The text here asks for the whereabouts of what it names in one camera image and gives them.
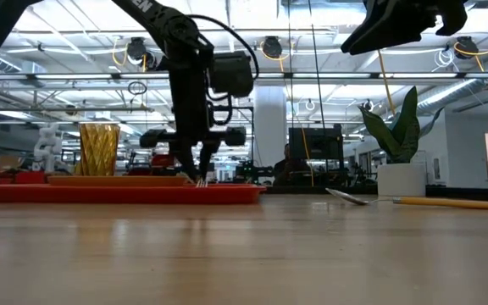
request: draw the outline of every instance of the ceiling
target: ceiling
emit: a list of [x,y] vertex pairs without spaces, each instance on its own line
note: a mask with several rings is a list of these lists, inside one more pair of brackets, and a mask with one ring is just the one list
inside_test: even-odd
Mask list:
[[[286,7],[281,7],[278,0],[159,2],[177,8],[182,13],[204,14],[231,26],[248,44],[258,47],[256,54],[262,73],[279,73],[282,70],[315,73],[316,69],[323,73],[381,72],[377,53],[350,56],[341,53],[339,49],[364,18],[361,1],[314,0],[312,18],[309,11],[302,9],[303,4],[308,2],[300,0],[293,1],[294,9],[290,18],[287,17]],[[383,50],[386,71],[479,71],[474,60],[451,60],[448,53],[443,53],[443,57],[439,58],[441,50],[446,44],[452,45],[456,36],[472,36],[481,51],[488,50],[488,8],[470,8],[471,6],[467,24],[455,37],[434,35],[435,30],[441,26],[439,20],[435,29],[429,29],[423,34],[421,42]],[[243,49],[239,42],[217,25],[202,20],[198,20],[197,24],[202,33],[216,46],[217,51]],[[138,36],[144,37],[146,46],[161,57],[158,47],[147,32],[110,0],[45,0],[24,12],[1,47],[0,59],[17,67],[28,64],[29,68],[33,67],[37,72],[51,74],[141,72],[140,67],[125,60],[124,52],[125,44],[132,37]],[[260,45],[266,36],[279,37],[287,55],[281,64],[280,61],[262,55]],[[293,48],[291,56],[288,53],[290,44]],[[482,60],[486,66],[488,54],[483,56]],[[107,118],[148,122],[151,123],[148,126],[150,128],[152,125],[169,128],[171,125],[166,122],[174,117],[170,112],[172,101],[168,81],[149,80],[146,82],[147,93],[137,97],[127,91],[129,82],[130,80],[45,80],[45,86],[38,88],[25,86],[18,81],[0,81],[0,107],[23,108],[33,105],[34,101],[42,101],[42,106],[46,108],[62,108],[68,105],[78,108],[122,108],[120,111],[114,110],[109,113],[80,112],[76,116],[68,116],[62,112],[44,113],[41,116],[37,115],[36,120],[40,117],[72,121]],[[405,92],[411,85],[411,82],[398,82],[389,88],[391,93],[396,95],[397,92]],[[437,84],[434,81],[424,81],[418,85],[419,92],[425,92]],[[320,101],[324,104],[325,120],[332,121],[359,120],[356,105],[367,100],[375,103],[377,107],[385,106],[385,87],[381,80],[368,83],[352,80],[321,81],[320,86],[312,81],[294,81],[291,88],[289,84],[283,83],[276,86],[286,87],[287,101],[295,103],[296,114],[304,121],[320,119],[317,107]],[[249,99],[241,98],[237,102],[240,106],[252,106],[257,103],[253,97],[252,94]],[[151,111],[137,109],[141,104]],[[249,125],[243,115],[245,114],[235,112],[235,122],[232,125]],[[16,120],[0,115],[1,119]],[[347,131],[353,127],[345,126]],[[130,124],[130,127],[139,134],[146,131],[147,124]]]

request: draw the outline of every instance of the green leaf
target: green leaf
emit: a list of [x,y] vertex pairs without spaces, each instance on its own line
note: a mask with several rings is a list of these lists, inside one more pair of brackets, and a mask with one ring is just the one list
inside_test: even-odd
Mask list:
[[367,131],[376,139],[381,149],[388,155],[397,154],[400,150],[400,145],[393,138],[391,131],[387,128],[383,119],[363,107],[359,107],[359,110],[363,114],[363,122]]
[[397,153],[393,154],[391,161],[398,164],[408,164],[419,148],[419,121],[413,118],[408,122],[408,128],[404,134],[404,141]]
[[434,117],[432,118],[432,120],[427,125],[423,126],[423,128],[421,128],[421,132],[419,132],[419,139],[429,134],[429,132],[434,127],[434,123],[440,117],[441,110],[443,110],[443,109],[444,109],[443,107],[438,109],[436,111],[436,113],[434,114]]
[[391,133],[396,142],[402,143],[406,130],[417,119],[417,89],[415,86],[406,94],[400,114],[394,118]]

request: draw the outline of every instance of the white pot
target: white pot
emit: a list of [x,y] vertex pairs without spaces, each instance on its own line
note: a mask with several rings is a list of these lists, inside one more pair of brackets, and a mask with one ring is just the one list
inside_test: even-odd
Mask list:
[[386,164],[378,167],[378,196],[424,197],[426,173],[421,164]]

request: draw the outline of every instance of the wooden table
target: wooden table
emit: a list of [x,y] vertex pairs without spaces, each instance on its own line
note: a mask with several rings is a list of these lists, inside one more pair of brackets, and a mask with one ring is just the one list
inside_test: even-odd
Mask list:
[[488,211],[0,205],[0,304],[488,304]]

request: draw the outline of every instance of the person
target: person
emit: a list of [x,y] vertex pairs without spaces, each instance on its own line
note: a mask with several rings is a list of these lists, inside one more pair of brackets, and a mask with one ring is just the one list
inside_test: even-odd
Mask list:
[[305,160],[300,158],[291,158],[289,144],[284,147],[285,158],[274,166],[274,183],[273,186],[292,185],[291,172],[310,170]]

